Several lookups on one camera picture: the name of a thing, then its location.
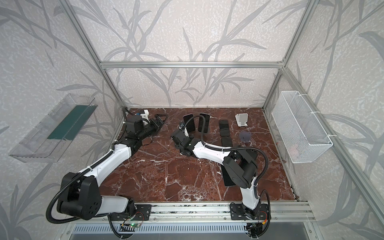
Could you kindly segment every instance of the mesh basket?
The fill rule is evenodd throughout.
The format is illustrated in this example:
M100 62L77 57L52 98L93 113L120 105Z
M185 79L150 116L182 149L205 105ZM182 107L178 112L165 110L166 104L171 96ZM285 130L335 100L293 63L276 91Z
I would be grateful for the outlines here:
M298 91L282 91L272 116L293 163L313 162L333 145Z

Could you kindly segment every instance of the red marble tabletop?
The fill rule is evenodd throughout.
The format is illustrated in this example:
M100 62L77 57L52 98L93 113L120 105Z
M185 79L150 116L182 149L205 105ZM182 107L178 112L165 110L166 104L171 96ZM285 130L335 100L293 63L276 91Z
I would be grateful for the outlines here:
M240 188L224 186L218 163L180 155L170 138L184 115L208 113L211 118L204 141L220 146L218 121L227 119L234 146L257 147L269 158L269 168L259 181L258 192L266 189L271 200L294 200L261 108L158 108L149 109L149 113L150 117L156 113L168 114L168 120L150 145L141 147L105 179L100 186L102 195L133 197L135 202L240 201ZM237 126L237 113L248 113L248 127ZM252 133L250 143L240 142L241 131ZM199 132L192 134L200 138ZM264 166L260 154L257 164L260 173Z

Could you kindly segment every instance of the black smartphone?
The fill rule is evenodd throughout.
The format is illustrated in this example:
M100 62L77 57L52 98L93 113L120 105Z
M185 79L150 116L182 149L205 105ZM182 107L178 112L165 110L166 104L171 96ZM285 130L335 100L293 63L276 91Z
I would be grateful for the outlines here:
M228 137L231 135L229 132L229 123L226 119L220 119L218 121L218 127L220 129L220 136L222 137Z
M183 117L183 120L184 120L184 123L187 123L187 121L193 117L193 114L188 114L188 115L185 115ZM195 121L191 120L189 121L188 125L185 126L187 128L187 132L193 132L196 130L196 127L195 127Z
M208 127L209 127L209 118L211 117L209 114L206 113L200 113L201 116L205 118L205 127L204 127L204 132L208 132ZM201 132L203 128L203 120L199 118L199 132Z

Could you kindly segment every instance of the transparent plastic bin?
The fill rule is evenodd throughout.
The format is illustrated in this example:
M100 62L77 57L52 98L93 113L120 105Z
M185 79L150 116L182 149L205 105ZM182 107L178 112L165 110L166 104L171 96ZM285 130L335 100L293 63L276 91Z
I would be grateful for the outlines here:
M9 155L22 162L57 162L97 107L93 100L68 94Z
M333 146L316 113L298 91L282 91L272 116L293 163L313 162Z

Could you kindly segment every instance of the wallpaper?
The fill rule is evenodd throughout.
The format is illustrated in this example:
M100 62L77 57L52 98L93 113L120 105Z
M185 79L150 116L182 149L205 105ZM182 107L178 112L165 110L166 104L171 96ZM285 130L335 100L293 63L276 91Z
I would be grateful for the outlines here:
M0 238L54 239L45 210L61 177L109 147L121 108L56 1L0 1ZM57 163L8 156L68 93L93 96L95 112Z
M281 61L306 0L71 0L102 61Z
M271 113L280 92L292 90L295 89L282 77L277 89L272 93L265 114L271 133L277 141L280 157L294 184L295 194L301 201L310 203L324 239L384 239L384 229L332 149L328 149L311 163L291 162Z
M288 67L384 197L383 22L383 0L319 5Z
M127 106L261 107L274 68L116 68L108 74Z

